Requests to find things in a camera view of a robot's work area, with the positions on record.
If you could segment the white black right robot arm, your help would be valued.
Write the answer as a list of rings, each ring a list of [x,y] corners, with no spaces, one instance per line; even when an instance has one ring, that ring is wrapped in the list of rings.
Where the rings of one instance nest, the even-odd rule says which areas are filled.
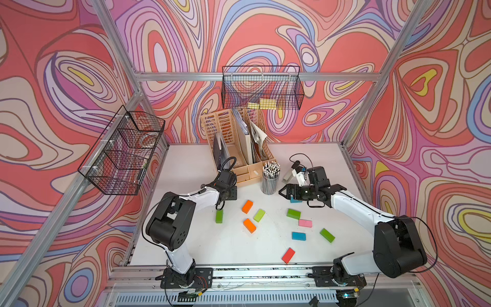
[[[340,184],[331,184],[322,166],[307,170],[309,185],[286,184],[282,197],[306,203],[320,202],[361,225],[372,237],[373,247],[333,260],[332,280],[343,284],[364,274],[397,278],[424,266],[428,259],[413,217],[395,216],[357,198]]]

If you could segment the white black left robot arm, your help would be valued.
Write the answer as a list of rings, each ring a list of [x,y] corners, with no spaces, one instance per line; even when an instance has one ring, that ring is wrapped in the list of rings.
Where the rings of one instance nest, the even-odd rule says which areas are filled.
[[[174,272],[186,275],[195,266],[185,245],[194,213],[207,207],[222,210],[226,201],[237,199],[236,184],[234,172],[222,170],[211,183],[203,184],[197,191],[187,194],[167,192],[145,218],[141,231],[143,239],[165,251]]]

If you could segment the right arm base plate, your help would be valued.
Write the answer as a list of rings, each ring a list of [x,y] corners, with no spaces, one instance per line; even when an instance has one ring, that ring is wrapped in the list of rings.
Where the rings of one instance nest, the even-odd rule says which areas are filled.
[[[347,275],[333,266],[312,267],[312,272],[307,274],[312,278],[317,287],[352,287],[364,288],[367,283],[364,275]]]

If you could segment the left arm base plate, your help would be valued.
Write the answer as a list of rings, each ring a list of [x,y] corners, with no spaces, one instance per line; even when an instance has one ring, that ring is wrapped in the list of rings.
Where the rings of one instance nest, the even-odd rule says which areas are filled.
[[[186,274],[167,268],[159,276],[161,289],[209,289],[213,283],[213,273],[211,267],[192,267]]]

